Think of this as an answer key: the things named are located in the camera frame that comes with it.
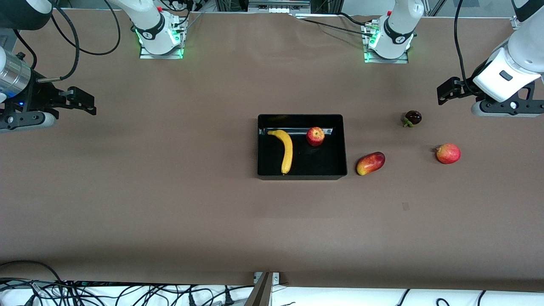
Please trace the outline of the small red apple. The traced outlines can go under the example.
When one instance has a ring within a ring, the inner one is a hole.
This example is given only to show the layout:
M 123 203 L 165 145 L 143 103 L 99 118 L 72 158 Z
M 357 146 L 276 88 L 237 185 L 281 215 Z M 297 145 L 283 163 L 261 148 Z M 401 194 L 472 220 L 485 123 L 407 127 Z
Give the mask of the small red apple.
M 318 147 L 324 142 L 325 133 L 320 127 L 312 127 L 306 133 L 306 140 L 312 147 Z

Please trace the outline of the black plastic tray box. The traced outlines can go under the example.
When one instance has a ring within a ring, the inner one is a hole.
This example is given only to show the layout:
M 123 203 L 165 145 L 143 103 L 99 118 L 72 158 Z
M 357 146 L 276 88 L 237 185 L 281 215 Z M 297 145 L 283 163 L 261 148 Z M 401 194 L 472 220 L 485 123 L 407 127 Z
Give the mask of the black plastic tray box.
M 311 128 L 325 134 L 313 147 Z M 269 132 L 283 130 L 293 143 L 290 171 L 282 174 L 284 145 Z M 340 114 L 260 114 L 257 118 L 257 176 L 262 180 L 338 180 L 348 173 L 343 116 Z

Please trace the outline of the yellow banana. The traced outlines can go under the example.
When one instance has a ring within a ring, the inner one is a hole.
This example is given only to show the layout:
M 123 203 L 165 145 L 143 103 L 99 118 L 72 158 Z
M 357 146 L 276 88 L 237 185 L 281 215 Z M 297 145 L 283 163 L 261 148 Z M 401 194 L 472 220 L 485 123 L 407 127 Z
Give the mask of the yellow banana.
M 284 145 L 284 155 L 280 172 L 285 176 L 289 173 L 293 162 L 293 141 L 285 130 L 269 130 L 268 135 L 278 138 Z

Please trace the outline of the dark purple mangosteen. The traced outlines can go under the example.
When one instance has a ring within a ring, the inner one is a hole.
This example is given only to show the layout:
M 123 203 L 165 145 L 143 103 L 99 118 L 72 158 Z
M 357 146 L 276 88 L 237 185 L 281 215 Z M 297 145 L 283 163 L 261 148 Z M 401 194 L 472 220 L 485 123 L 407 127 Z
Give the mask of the dark purple mangosteen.
M 404 128 L 413 128 L 415 125 L 419 124 L 423 116 L 420 112 L 416 110 L 411 110 L 405 113 L 404 118 L 402 119 Z

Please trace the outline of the red pomegranate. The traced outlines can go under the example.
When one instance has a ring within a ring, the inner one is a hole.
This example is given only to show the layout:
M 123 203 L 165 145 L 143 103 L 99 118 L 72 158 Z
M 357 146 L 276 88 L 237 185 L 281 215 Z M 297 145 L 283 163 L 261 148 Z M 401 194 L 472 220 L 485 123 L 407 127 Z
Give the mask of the red pomegranate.
M 446 143 L 436 148 L 435 157 L 442 164 L 453 164 L 461 158 L 461 150 L 452 143 Z

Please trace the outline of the red yellow mango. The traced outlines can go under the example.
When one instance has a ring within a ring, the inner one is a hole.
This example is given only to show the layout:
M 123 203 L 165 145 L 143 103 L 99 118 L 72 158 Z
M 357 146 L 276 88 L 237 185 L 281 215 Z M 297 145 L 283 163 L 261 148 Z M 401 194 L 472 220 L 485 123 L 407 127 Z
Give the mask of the red yellow mango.
M 360 176 L 365 176 L 375 172 L 383 167 L 386 157 L 382 152 L 374 152 L 363 156 L 359 159 L 356 165 L 356 172 Z

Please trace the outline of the brown table cover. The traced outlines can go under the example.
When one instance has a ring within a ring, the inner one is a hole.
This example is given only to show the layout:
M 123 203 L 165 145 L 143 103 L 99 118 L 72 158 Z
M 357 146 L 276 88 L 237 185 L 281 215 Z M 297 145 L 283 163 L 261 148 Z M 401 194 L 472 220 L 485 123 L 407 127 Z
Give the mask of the brown table cover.
M 69 280 L 544 290 L 544 116 L 443 106 L 451 19 L 423 19 L 406 65 L 356 34 L 278 14 L 204 14 L 181 60 L 82 55 L 58 87 L 96 98 L 50 128 L 0 134 L 0 263 Z M 408 111 L 423 116 L 403 127 Z M 348 173 L 257 176 L 260 114 L 341 114 Z M 442 164 L 436 148 L 461 150 Z M 382 152 L 365 176 L 360 158 Z

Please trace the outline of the white power strip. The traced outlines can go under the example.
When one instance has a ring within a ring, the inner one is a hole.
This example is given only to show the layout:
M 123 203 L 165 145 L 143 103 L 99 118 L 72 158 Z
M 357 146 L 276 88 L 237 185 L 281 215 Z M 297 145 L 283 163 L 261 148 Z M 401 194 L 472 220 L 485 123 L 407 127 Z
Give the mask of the white power strip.
M 256 13 L 310 14 L 310 0 L 247 0 L 247 11 Z

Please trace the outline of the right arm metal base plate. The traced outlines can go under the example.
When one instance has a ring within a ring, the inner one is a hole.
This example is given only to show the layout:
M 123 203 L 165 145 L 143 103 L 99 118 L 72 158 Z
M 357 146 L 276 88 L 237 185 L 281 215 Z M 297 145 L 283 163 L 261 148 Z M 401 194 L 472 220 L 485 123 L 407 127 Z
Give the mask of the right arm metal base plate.
M 184 55 L 187 23 L 171 23 L 164 18 L 150 29 L 136 29 L 141 59 L 180 60 Z

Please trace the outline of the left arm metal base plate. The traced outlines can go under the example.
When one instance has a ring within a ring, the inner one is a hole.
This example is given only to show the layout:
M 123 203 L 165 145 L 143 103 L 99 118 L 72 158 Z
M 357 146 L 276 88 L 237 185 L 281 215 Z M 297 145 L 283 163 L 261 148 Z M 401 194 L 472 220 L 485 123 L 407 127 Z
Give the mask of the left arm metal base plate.
M 362 35 L 362 44 L 363 44 L 365 62 L 382 63 L 382 64 L 408 64 L 409 63 L 408 50 L 405 50 L 402 56 L 396 59 L 386 59 L 379 56 L 379 54 L 377 54 L 377 52 L 371 48 L 371 43 L 375 42 L 376 38 L 379 38 L 380 36 L 378 19 L 372 19 L 371 21 L 366 22 L 365 25 L 362 25 L 361 32 L 372 35 L 372 37 Z

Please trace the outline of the grey metal post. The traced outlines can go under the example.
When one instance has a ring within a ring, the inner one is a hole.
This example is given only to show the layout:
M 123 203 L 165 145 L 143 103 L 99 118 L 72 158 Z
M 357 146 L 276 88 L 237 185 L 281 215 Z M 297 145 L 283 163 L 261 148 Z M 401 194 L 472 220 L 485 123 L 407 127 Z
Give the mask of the grey metal post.
M 261 273 L 244 306 L 270 306 L 274 281 L 273 272 Z

